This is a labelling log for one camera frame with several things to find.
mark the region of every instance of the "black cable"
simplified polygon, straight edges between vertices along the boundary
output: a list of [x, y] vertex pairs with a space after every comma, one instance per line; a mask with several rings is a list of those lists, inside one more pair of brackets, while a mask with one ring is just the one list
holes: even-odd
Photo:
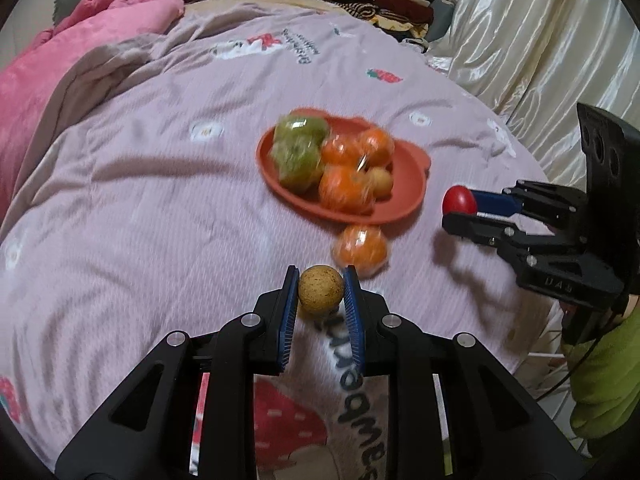
[[542, 395], [540, 395], [537, 399], [536, 402], [540, 402], [540, 400], [542, 399], [546, 399], [549, 395], [551, 395], [554, 391], [556, 391], [560, 386], [562, 386], [565, 382], [567, 382], [569, 380], [569, 378], [571, 377], [571, 375], [580, 367], [580, 365], [585, 362], [587, 360], [587, 358], [591, 355], [591, 353], [595, 350], [596, 345], [600, 342], [600, 340], [602, 339], [602, 337], [609, 331], [609, 329], [611, 328], [611, 325], [613, 325], [613, 320], [616, 318], [616, 314], [614, 314], [613, 312], [611, 313], [611, 316], [609, 317], [609, 319], [607, 320], [606, 324], [604, 325], [604, 328], [602, 329], [602, 332], [600, 332], [600, 335], [597, 336], [596, 339], [593, 340], [593, 343], [591, 343], [591, 346], [589, 347], [589, 349], [585, 352], [585, 354], [582, 356], [582, 358], [575, 364], [575, 366], [573, 368], [571, 368], [571, 370], [569, 370], [567, 372], [567, 375], [565, 375], [558, 383], [556, 383], [554, 386], [551, 387], [551, 389], [547, 390], [545, 393], [543, 393]]

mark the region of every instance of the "orange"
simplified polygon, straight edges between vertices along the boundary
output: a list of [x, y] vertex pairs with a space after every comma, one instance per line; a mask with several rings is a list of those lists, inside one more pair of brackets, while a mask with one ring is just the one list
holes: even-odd
[[360, 140], [350, 134], [332, 135], [322, 144], [321, 155], [325, 164], [357, 168], [362, 159]]
[[349, 166], [327, 166], [318, 194], [322, 207], [342, 213], [370, 213], [374, 204], [367, 175]]
[[332, 256], [341, 267], [352, 265], [360, 278], [369, 278], [386, 264], [388, 242], [379, 227], [352, 225], [334, 242]]
[[360, 134], [362, 151], [367, 156], [367, 165], [384, 168], [391, 163], [394, 154], [394, 140], [380, 128], [370, 128]]

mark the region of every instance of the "plastic-wrapped green fruit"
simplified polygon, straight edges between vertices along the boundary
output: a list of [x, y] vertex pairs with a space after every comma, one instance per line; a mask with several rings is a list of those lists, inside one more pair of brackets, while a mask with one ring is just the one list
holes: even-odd
[[329, 124], [322, 117], [301, 117], [287, 115], [276, 124], [273, 142], [290, 141], [295, 137], [307, 136], [314, 140], [316, 146], [329, 135]]
[[276, 142], [269, 156], [278, 170], [278, 180], [293, 193], [304, 193], [322, 178], [320, 149], [307, 136]]

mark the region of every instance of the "maroon folded cloth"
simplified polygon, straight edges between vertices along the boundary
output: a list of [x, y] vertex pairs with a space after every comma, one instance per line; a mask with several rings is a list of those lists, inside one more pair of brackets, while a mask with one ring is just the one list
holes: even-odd
[[376, 5], [381, 9], [392, 10], [396, 14], [406, 16], [411, 23], [433, 23], [433, 9], [422, 6], [415, 0], [376, 0]]

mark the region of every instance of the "white satin curtain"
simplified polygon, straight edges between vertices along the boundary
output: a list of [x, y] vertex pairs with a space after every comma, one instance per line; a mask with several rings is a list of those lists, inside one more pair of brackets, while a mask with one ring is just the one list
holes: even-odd
[[550, 180], [585, 186], [575, 103], [640, 128], [638, 30], [620, 0], [452, 0], [428, 63], [507, 123]]

